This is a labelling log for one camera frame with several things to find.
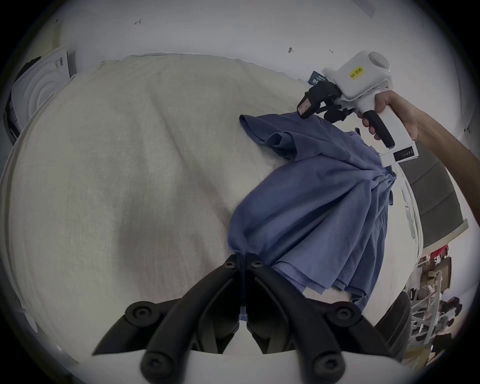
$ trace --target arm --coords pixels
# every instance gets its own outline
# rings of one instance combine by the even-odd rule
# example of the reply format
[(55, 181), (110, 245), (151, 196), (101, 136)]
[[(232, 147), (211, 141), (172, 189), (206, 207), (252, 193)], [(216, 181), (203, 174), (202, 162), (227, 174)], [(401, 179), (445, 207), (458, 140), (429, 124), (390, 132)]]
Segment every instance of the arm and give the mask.
[[(480, 162), (449, 131), (435, 119), (421, 111), (393, 91), (382, 92), (375, 97), (375, 110), (382, 112), (389, 105), (402, 121), (412, 140), (420, 141), (440, 161), (457, 182), (473, 216), (480, 224)], [(365, 127), (367, 119), (362, 118)], [(379, 140), (373, 127), (371, 134)]]

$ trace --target red object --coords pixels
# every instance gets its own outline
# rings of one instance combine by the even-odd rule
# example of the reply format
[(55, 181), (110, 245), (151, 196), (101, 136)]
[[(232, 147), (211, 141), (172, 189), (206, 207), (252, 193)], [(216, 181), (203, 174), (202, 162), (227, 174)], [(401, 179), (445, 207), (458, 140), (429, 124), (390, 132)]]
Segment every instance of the red object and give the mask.
[(444, 245), (442, 248), (439, 248), (437, 249), (436, 251), (433, 251), (432, 253), (430, 253), (430, 259), (434, 259), (435, 257), (437, 257), (439, 254), (441, 254), (446, 248), (448, 247), (448, 244), (447, 245)]

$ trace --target white bed sheet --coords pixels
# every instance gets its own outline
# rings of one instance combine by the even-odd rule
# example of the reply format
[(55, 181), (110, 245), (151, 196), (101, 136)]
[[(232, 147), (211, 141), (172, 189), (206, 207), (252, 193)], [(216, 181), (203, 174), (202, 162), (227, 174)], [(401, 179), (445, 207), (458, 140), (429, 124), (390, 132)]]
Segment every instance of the white bed sheet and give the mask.
[[(60, 89), (27, 125), (1, 183), (2, 261), (38, 325), (81, 361), (128, 305), (180, 297), (222, 264), (231, 213), (284, 164), (238, 117), (294, 111), (306, 89), (251, 63), (200, 55), (105, 62)], [(400, 185), (364, 311), (372, 323), (417, 258)]]

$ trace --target gray chair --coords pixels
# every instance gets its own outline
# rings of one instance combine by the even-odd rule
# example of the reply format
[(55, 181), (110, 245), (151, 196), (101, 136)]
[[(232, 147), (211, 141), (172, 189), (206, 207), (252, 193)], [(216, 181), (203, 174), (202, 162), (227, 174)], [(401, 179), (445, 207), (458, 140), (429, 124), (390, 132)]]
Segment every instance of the gray chair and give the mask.
[(440, 160), (420, 142), (418, 158), (400, 163), (417, 201), (423, 253), (448, 244), (468, 228), (450, 176)]

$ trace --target white wall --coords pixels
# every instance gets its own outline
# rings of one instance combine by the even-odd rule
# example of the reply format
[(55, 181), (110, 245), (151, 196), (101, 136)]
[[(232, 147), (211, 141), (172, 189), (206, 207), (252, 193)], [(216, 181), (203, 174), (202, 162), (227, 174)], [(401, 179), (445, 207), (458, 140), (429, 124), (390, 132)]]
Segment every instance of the white wall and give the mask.
[[(50, 38), (75, 51), (79, 72), (102, 60), (179, 52), (241, 59), (303, 80), (372, 49), (390, 61), (398, 93), (461, 136), (475, 90), (439, 28), (411, 2), (370, 3), (372, 18), (350, 0), (70, 1), (39, 41), (49, 46)], [(450, 292), (458, 296), (476, 282), (480, 229), (457, 194), (470, 225), (450, 246)]]

